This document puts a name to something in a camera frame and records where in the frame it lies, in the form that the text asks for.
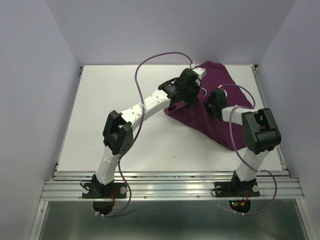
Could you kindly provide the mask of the purple surgical cloth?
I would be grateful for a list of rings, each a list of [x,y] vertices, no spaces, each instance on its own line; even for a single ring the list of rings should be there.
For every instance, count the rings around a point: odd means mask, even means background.
[[[207,61],[198,65],[198,67],[206,70],[206,74],[202,79],[201,84],[201,86],[207,90],[206,97],[202,90],[200,90],[197,96],[197,104],[188,105],[185,102],[179,102],[175,104],[174,109],[166,108],[164,113],[182,124],[205,134],[221,146],[234,151],[230,137],[229,123],[209,116],[205,109],[205,103],[210,96],[210,92],[218,86],[225,84],[235,85],[235,82],[226,67],[221,63]],[[226,101],[228,107],[238,105],[253,108],[253,105],[249,102],[240,88],[226,86],[224,89],[227,92]],[[243,126],[232,123],[232,134],[237,150],[245,148],[246,144]]]

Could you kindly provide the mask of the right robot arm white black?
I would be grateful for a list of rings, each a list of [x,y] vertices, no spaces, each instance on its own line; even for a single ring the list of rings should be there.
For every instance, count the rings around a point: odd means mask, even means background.
[[[227,97],[223,89],[210,93],[205,109],[211,117],[229,123],[231,143],[236,150],[232,134],[232,124],[243,127],[245,153],[239,156],[241,163],[233,172],[230,181],[214,183],[212,194],[218,198],[258,197],[257,184],[259,168],[269,154],[282,141],[282,136],[274,115],[269,108],[251,109],[241,106],[227,106]]]

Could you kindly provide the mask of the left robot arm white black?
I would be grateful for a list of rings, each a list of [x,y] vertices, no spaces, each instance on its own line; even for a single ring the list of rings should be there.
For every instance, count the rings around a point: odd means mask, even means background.
[[[114,175],[118,162],[135,142],[134,132],[138,132],[141,124],[159,111],[180,102],[196,104],[205,75],[204,68],[186,68],[179,77],[159,85],[142,103],[121,112],[110,112],[102,132],[102,159],[92,176],[89,190],[101,198],[107,198],[114,190]]]

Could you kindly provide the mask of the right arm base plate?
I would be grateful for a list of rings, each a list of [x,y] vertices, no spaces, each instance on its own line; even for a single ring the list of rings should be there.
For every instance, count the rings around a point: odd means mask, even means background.
[[[214,188],[211,190],[211,194],[217,198],[242,198],[246,197],[259,197],[260,191],[254,191],[254,187],[257,187],[258,184],[240,182],[232,183],[231,181],[218,181],[215,182]]]

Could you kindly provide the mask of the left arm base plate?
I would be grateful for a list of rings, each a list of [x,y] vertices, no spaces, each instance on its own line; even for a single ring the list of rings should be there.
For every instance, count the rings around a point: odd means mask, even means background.
[[[83,199],[125,199],[128,187],[124,182],[111,182],[107,185],[81,181]]]

